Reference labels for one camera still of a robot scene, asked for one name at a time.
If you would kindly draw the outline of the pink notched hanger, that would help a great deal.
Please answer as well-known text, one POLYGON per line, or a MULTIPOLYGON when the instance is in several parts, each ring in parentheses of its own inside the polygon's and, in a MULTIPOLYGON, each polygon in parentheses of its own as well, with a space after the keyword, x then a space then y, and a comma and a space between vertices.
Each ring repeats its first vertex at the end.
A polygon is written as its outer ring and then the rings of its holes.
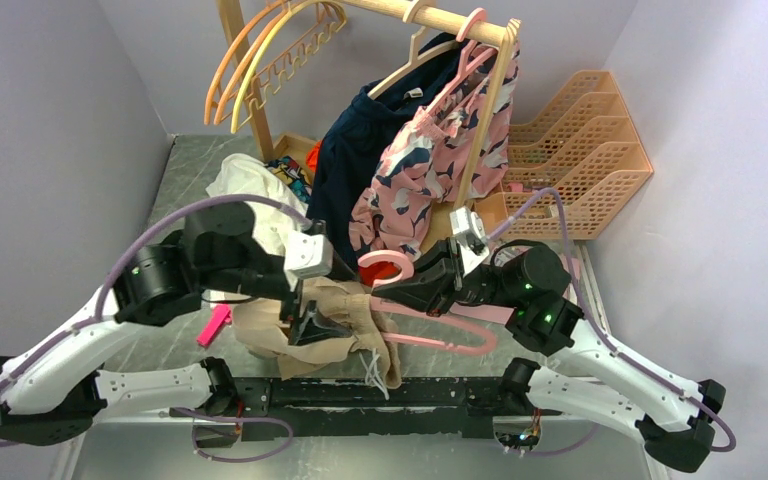
MULTIPOLYGON (((412 261, 406 255, 400 252, 392 250, 379 250, 365 254, 358 260, 358 265, 360 267, 370 267, 379 263, 392 264, 399 269, 399 273, 388 279, 376 280, 373 283, 375 287, 394 283, 398 280, 409 278, 414 274, 414 266, 412 261)), ((457 345, 443 340, 411 336, 401 333, 382 333, 382 338, 392 343, 430 348, 467 356, 486 355, 492 352, 498 343, 496 335, 491 331, 475 323, 465 319, 460 319, 452 315, 432 317, 425 315, 422 312, 411 310, 405 306, 388 302, 374 296, 370 297, 369 306, 370 310, 373 312, 407 315, 411 318, 447 325, 455 329, 476 335, 483 340, 481 345, 468 346, 457 345)))

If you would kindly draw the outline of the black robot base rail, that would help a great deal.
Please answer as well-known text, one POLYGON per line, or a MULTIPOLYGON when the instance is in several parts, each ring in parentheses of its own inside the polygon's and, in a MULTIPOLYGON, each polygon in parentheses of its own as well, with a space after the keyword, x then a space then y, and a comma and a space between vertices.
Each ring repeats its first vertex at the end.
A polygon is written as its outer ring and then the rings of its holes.
POLYGON ((504 417, 529 418, 523 401, 502 395, 499 377, 409 377, 383 394, 352 378, 235 377, 227 364, 199 361, 212 399, 201 414, 245 418, 241 441, 297 438, 459 434, 491 439, 504 417))

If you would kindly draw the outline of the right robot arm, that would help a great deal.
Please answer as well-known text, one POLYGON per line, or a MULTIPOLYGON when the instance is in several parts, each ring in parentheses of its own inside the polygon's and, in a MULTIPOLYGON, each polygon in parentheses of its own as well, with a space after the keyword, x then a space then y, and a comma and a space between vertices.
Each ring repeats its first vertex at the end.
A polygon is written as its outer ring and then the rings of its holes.
POLYGON ((530 352, 506 367, 499 384, 510 413, 568 413, 622 433, 661 464, 696 472, 716 449, 723 385, 685 379, 616 340, 566 297, 575 285, 547 245, 524 241, 497 264, 443 240, 417 261, 387 253, 400 273, 376 282, 375 298, 407 312, 455 314, 501 323, 530 352))

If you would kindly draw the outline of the beige drawstring shorts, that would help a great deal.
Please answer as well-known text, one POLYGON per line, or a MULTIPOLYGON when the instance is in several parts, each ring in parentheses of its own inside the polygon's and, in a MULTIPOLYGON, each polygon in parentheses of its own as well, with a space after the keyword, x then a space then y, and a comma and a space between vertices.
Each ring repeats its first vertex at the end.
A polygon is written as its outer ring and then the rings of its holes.
POLYGON ((402 385, 398 347, 384 339, 398 326, 389 315, 372 309, 366 287, 322 277, 307 280, 301 307, 302 317, 290 325, 279 318, 278 300, 236 305, 231 310, 235 338, 250 353, 275 360, 283 379, 312 374, 366 351, 367 383, 388 390, 402 385))

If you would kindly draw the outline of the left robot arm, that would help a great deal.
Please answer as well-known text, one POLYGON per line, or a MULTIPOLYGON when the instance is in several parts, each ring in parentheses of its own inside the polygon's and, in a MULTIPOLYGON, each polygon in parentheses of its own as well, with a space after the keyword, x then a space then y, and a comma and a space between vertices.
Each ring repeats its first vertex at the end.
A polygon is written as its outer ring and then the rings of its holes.
POLYGON ((105 416, 178 410, 209 421, 239 421, 241 399, 227 364, 207 358, 176 370, 117 374, 105 362, 123 345, 200 310, 207 291, 272 299, 294 330, 324 323, 302 298, 308 278, 351 280, 325 225, 293 207, 299 243, 282 255, 255 240, 254 206, 233 194, 201 200, 160 220, 114 264, 85 306, 26 353, 0 356, 0 447, 56 445, 105 416))

